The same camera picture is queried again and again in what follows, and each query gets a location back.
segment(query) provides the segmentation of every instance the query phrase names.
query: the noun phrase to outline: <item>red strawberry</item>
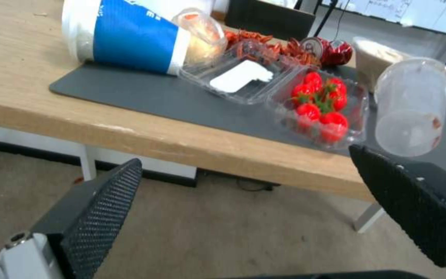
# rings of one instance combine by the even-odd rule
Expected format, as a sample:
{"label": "red strawberry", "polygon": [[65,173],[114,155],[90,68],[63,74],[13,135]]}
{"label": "red strawberry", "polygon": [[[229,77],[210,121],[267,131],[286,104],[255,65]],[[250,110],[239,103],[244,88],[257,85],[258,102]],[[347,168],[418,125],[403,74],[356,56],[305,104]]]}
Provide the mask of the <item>red strawberry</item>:
{"label": "red strawberry", "polygon": [[292,90],[291,97],[294,105],[297,107],[314,100],[314,90],[308,84],[299,84]]}
{"label": "red strawberry", "polygon": [[321,90],[322,87],[322,78],[320,74],[315,71],[312,71],[304,77],[304,84],[310,84],[314,91]]}
{"label": "red strawberry", "polygon": [[339,112],[329,112],[319,118],[322,124],[321,138],[326,143],[340,141],[348,131],[348,120]]}
{"label": "red strawberry", "polygon": [[333,91],[328,94],[328,97],[333,100],[333,109],[339,111],[347,105],[347,95],[338,91]]}
{"label": "red strawberry", "polygon": [[333,92],[333,90],[338,91],[342,94],[347,94],[347,87],[345,86],[345,83],[340,78],[333,77],[328,79],[327,81],[328,85],[334,85],[334,88],[331,88],[329,91]]}
{"label": "red strawberry", "polygon": [[311,127],[321,115],[319,108],[315,104],[302,104],[295,112],[299,115],[297,124],[302,128]]}

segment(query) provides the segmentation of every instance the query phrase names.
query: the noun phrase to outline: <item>beige carpet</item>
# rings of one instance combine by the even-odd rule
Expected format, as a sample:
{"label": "beige carpet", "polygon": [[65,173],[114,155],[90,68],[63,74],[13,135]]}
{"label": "beige carpet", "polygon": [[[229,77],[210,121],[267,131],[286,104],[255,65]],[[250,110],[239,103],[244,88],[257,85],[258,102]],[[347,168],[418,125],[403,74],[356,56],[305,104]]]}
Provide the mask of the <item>beige carpet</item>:
{"label": "beige carpet", "polygon": [[[0,152],[0,249],[81,175],[79,167]],[[360,235],[362,201],[291,187],[243,192],[234,179],[196,189],[143,180],[96,278],[215,278],[407,270],[446,279],[389,217]]]}

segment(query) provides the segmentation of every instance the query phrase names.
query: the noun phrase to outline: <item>plastic cup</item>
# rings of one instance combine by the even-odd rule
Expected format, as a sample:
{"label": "plastic cup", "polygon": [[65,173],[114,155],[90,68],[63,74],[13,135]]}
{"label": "plastic cup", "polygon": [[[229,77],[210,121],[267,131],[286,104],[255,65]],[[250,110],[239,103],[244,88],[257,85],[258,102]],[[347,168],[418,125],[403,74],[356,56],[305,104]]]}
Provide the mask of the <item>plastic cup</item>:
{"label": "plastic cup", "polygon": [[446,115],[446,66],[412,58],[388,67],[375,88],[375,136],[391,154],[414,157],[433,150]]}
{"label": "plastic cup", "polygon": [[65,0],[62,32],[76,60],[178,75],[190,33],[135,1]]}

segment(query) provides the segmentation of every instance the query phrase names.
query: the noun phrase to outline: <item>paper cup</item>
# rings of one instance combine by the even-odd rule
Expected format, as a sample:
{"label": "paper cup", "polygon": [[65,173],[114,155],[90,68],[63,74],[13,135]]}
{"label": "paper cup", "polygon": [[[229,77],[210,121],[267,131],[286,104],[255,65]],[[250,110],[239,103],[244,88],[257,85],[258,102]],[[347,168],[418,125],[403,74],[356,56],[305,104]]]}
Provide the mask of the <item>paper cup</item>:
{"label": "paper cup", "polygon": [[65,0],[62,32],[76,60],[178,75],[190,33],[127,0]]}

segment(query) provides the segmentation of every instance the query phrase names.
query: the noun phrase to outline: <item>cooked crawfish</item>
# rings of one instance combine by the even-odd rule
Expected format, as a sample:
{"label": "cooked crawfish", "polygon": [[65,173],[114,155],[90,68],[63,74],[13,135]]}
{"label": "cooked crawfish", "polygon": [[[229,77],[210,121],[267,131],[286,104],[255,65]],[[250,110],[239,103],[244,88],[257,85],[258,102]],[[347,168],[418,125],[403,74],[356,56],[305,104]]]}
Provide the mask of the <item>cooked crawfish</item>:
{"label": "cooked crawfish", "polygon": [[[300,63],[301,65],[316,65],[321,67],[320,60],[313,54],[305,49],[303,49],[300,46],[299,41],[297,41],[294,38],[291,38],[286,46],[283,46],[281,43],[277,42],[276,44],[267,44],[271,39],[273,39],[273,36],[264,36],[257,32],[249,32],[246,30],[239,30],[238,33],[234,33],[231,31],[225,30],[225,36],[228,39],[228,46],[227,49],[231,48],[236,43],[240,42],[244,39],[255,39],[259,41],[262,44],[265,44],[266,47],[271,50],[270,54],[267,54],[269,56],[269,60],[276,60],[278,59],[279,55],[285,55],[290,57],[295,62]],[[237,56],[239,58],[242,58],[244,55],[242,55],[242,50],[237,50]],[[246,55],[247,58],[253,60],[255,57],[248,57],[249,55]]]}

